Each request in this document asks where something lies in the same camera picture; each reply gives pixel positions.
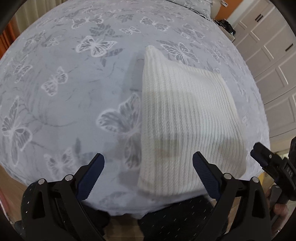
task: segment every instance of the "bolt head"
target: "bolt head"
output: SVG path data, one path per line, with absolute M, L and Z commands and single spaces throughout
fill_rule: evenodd
M 255 183 L 258 183 L 258 182 L 259 182 L 259 179 L 258 179 L 257 177 L 253 177 L 252 180 L 253 180 L 253 182 L 255 182 Z
M 65 176 L 65 180 L 66 181 L 71 181 L 72 179 L 73 179 L 73 176 L 72 175 Z
M 227 180 L 230 180 L 232 178 L 232 175 L 229 174 L 229 173 L 225 173 L 224 175 L 224 178 L 227 179 Z
M 43 178 L 39 179 L 38 184 L 43 184 L 45 182 L 45 180 Z

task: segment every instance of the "knit texture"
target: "knit texture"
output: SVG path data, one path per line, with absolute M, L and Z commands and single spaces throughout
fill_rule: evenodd
M 170 61 L 154 46 L 145 53 L 141 146 L 138 186 L 155 195 L 204 188 L 196 151 L 235 178 L 246 170 L 242 125 L 222 77 Z

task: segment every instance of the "blue gripper pad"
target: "blue gripper pad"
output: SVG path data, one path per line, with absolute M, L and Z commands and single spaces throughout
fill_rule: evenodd
M 260 153 L 255 152 L 254 150 L 251 150 L 250 154 L 251 154 L 251 157 L 253 159 L 255 159 L 255 161 L 258 162 L 261 167 L 267 167 L 268 166 L 267 161 L 263 158 L 263 156 Z
M 216 165 L 209 164 L 199 151 L 193 154 L 192 162 L 209 196 L 218 201 L 221 197 L 220 182 L 213 175 L 210 167 L 215 167 L 219 172 L 220 170 Z
M 105 159 L 102 154 L 97 154 L 91 163 L 88 165 L 88 170 L 77 185 L 76 198 L 79 202 L 88 198 L 96 181 L 102 173 L 105 166 Z

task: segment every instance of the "bed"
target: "bed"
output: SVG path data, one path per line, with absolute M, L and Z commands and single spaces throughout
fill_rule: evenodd
M 148 45 L 221 74 L 247 130 L 247 152 L 258 141 L 269 148 L 254 79 L 230 40 L 199 12 L 202 1 L 192 8 L 191 1 L 69 0 L 23 32 L 0 60 L 0 164 L 8 174 L 26 185 L 61 180 L 99 152 L 105 168 L 85 202 L 111 215 L 141 217 L 205 194 L 156 197 L 137 187 Z M 248 155 L 241 178 L 260 172 Z

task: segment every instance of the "white cabinet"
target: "white cabinet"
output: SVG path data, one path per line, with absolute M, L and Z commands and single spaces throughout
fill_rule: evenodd
M 243 14 L 234 28 L 236 31 L 234 44 L 242 40 L 257 25 L 257 21 L 261 18 L 262 14 L 265 14 L 266 9 L 268 11 L 272 7 L 273 5 L 267 0 L 254 2 L 253 6 Z
M 255 78 L 263 104 L 296 86 L 296 49 Z
M 296 37 L 278 9 L 271 5 L 267 9 L 264 17 L 245 36 L 234 41 L 253 77 L 284 57 L 290 46 L 289 51 L 296 45 Z
M 296 129 L 296 88 L 265 104 L 264 108 L 270 138 Z
M 296 37 L 269 0 L 256 0 L 235 26 L 233 44 L 258 86 L 271 143 L 296 135 Z

